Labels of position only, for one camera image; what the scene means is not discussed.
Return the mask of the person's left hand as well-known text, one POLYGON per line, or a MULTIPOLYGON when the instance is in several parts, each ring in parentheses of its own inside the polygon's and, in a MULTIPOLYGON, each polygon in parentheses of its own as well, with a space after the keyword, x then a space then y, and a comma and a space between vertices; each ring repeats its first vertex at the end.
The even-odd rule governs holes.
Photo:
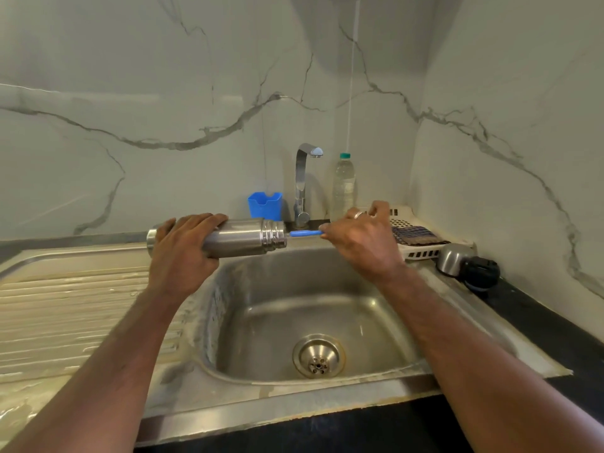
POLYGON ((219 266, 203 253, 204 240, 158 238, 157 230, 146 292, 178 304, 195 293, 219 266))

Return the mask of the person's right hand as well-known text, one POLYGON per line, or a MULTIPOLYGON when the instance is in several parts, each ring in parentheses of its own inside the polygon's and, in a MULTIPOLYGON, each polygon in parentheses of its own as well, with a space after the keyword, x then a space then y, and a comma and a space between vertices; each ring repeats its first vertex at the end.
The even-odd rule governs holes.
POLYGON ((404 278, 406 265, 390 226, 388 202, 375 200, 368 211, 354 206, 336 221, 349 222, 348 241, 333 246, 359 274, 376 286, 404 278))

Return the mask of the stainless steel bottle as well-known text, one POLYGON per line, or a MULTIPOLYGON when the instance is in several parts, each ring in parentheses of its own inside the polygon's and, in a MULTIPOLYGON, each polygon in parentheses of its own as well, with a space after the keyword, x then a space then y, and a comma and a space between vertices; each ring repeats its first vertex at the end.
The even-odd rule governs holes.
POLYGON ((234 258, 267 254, 288 244, 283 221, 268 219, 227 220, 202 244, 209 258, 234 258))

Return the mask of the person's right forearm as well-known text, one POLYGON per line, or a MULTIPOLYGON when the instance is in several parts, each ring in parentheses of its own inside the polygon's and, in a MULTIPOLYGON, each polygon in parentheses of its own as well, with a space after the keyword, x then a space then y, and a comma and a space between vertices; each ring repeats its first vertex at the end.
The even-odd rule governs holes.
POLYGON ((460 316, 419 274, 376 276, 475 453, 604 453, 604 426, 460 316))

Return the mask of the person's left forearm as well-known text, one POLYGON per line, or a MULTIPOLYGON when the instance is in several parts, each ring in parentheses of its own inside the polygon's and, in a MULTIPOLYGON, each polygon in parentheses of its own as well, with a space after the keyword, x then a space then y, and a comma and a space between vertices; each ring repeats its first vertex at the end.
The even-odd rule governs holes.
POLYGON ((133 453, 164 336, 195 290, 148 286, 0 453, 133 453))

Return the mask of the clear plastic water bottle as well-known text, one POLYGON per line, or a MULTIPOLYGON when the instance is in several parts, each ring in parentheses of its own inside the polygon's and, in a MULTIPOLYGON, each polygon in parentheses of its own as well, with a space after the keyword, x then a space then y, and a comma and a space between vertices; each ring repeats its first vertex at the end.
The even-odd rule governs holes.
POLYGON ((333 178, 330 220, 344 217, 355 206, 356 171, 350 153, 340 153, 333 178))

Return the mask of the chrome sink faucet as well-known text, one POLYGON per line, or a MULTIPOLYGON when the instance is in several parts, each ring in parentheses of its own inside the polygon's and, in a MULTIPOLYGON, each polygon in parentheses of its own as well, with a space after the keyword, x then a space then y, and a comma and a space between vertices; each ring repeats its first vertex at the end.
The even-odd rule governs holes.
POLYGON ((293 226, 296 230, 307 229, 310 215, 306 212, 306 163, 307 158, 321 158, 320 147, 303 143, 298 147, 295 159, 295 201, 293 226))

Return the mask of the blue plastic sponge holder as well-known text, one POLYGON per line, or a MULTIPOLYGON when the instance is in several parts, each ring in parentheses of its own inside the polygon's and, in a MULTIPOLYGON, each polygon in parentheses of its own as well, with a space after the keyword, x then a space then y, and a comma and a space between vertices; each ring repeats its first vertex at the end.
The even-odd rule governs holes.
POLYGON ((254 192, 248 197, 248 209, 252 219, 282 221, 283 194, 275 192, 268 195, 263 191, 254 192))

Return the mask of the stainless steel sink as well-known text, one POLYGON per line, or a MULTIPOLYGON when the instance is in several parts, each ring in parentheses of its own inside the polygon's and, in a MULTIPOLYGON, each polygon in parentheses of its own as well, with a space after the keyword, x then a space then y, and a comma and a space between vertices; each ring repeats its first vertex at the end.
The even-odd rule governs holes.
MULTIPOLYGON (((143 243, 33 249, 0 264, 0 450, 86 361, 146 286, 143 243)), ((222 259, 161 344, 137 446, 441 394, 388 302, 317 237, 222 259), (334 337, 346 363, 307 379, 296 343, 334 337)))

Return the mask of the dark checked cloth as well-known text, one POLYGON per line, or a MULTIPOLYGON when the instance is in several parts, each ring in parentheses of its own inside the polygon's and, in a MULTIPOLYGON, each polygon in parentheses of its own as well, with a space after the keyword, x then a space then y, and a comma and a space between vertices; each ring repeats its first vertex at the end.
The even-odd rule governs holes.
POLYGON ((448 244, 448 240, 437 236, 430 230, 422 226, 410 227, 391 227, 397 244, 404 246, 432 246, 438 244, 448 244))

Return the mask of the white plastic basket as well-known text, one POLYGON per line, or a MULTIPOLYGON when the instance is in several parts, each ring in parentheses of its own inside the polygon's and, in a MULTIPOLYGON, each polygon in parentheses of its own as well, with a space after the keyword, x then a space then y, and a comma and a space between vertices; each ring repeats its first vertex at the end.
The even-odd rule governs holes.
MULTIPOLYGON (((435 225, 431 225, 426 221, 419 219, 412 210, 411 206, 408 205, 391 205, 389 209, 389 222, 391 227, 408 227, 408 226, 423 226, 448 240, 450 243, 463 244, 473 249, 477 249, 477 245, 472 240, 464 238, 454 237, 452 234, 442 231, 435 225)), ((399 252, 406 260, 428 260, 434 259, 439 256, 439 252, 445 244, 438 244, 432 246, 404 246, 397 244, 399 252)))

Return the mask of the round steel drain strainer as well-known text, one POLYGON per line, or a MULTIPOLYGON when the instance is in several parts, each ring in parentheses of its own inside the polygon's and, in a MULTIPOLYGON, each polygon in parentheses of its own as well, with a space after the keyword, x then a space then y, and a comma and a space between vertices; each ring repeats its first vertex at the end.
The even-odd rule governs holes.
POLYGON ((334 378, 343 371, 346 357, 343 346, 334 337, 312 334, 296 343, 292 362, 307 379, 334 378))

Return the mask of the steel and black bottle cap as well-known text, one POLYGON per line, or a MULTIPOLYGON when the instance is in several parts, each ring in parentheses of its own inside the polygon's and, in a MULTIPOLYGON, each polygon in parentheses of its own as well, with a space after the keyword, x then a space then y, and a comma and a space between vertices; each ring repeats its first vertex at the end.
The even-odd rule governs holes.
POLYGON ((475 294, 483 294, 498 284, 500 267, 494 260, 477 255, 475 249, 458 243, 442 247, 436 268, 450 278, 455 278, 475 294))

